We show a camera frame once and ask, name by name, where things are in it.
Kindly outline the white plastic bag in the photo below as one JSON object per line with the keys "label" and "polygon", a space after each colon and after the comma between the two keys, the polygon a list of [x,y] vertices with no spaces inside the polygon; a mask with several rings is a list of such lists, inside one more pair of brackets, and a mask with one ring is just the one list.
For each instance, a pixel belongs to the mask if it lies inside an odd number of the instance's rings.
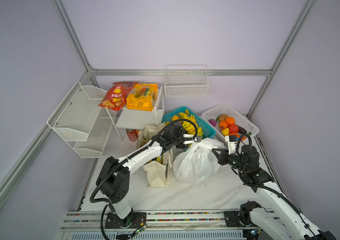
{"label": "white plastic bag", "polygon": [[201,184],[219,171],[221,165],[212,150],[223,147],[222,142],[210,138],[191,144],[174,160],[175,177],[182,183]]}

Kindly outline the beige canvas tote bag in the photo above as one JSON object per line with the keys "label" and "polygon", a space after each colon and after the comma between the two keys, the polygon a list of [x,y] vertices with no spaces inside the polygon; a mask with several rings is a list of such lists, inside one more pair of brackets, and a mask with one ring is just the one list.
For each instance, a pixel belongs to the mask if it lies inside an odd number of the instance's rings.
{"label": "beige canvas tote bag", "polygon": [[[147,144],[148,141],[164,127],[165,123],[161,123],[157,126],[146,125],[142,131],[138,132],[137,148]],[[148,188],[171,186],[169,181],[169,169],[173,168],[173,161],[174,152],[170,149],[163,155],[150,160],[143,166],[143,169],[146,171]]]}

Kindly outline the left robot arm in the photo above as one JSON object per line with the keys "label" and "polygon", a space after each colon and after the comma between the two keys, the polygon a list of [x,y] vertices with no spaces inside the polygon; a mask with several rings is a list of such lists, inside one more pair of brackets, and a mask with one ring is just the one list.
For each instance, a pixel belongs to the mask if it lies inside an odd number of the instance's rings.
{"label": "left robot arm", "polygon": [[122,222],[132,220],[133,209],[125,199],[129,191],[130,176],[150,160],[163,155],[173,146],[182,148],[202,140],[199,130],[191,120],[175,120],[164,126],[139,149],[126,156],[105,160],[89,201],[105,202],[111,212]]}

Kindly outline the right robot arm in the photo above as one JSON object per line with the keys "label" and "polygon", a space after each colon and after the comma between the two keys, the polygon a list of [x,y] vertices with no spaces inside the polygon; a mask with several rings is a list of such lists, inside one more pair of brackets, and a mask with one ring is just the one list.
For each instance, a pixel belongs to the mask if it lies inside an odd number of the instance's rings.
{"label": "right robot arm", "polygon": [[278,215],[275,219],[257,202],[248,201],[240,206],[236,223],[243,227],[258,226],[273,240],[333,240],[329,231],[322,231],[282,193],[273,177],[259,164],[260,154],[251,137],[243,134],[235,139],[227,136],[226,149],[212,152],[222,166],[229,165],[243,185],[251,188]]}

